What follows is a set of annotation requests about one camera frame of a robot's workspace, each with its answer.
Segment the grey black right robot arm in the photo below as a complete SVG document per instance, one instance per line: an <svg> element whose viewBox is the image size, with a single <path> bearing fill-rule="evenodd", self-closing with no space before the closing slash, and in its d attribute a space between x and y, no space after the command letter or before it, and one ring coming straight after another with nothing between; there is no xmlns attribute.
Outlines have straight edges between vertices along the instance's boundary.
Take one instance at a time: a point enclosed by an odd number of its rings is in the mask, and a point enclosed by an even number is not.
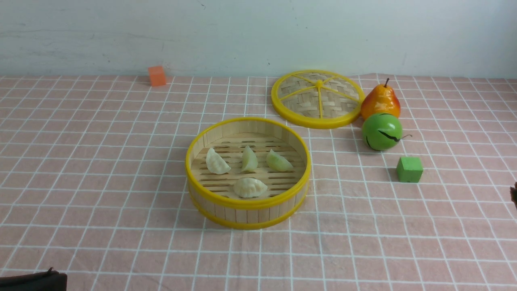
<svg viewBox="0 0 517 291"><path fill-rule="evenodd" d="M517 182L513 186L510 186L510 199L517 209Z"/></svg>

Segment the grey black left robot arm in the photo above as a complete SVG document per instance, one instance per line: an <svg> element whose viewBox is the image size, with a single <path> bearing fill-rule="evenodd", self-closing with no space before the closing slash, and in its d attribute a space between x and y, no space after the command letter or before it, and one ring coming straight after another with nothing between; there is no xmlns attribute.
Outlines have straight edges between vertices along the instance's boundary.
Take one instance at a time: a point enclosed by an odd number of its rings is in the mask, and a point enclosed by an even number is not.
<svg viewBox="0 0 517 291"><path fill-rule="evenodd" d="M52 267L45 272L0 278L2 291L66 291L67 274Z"/></svg>

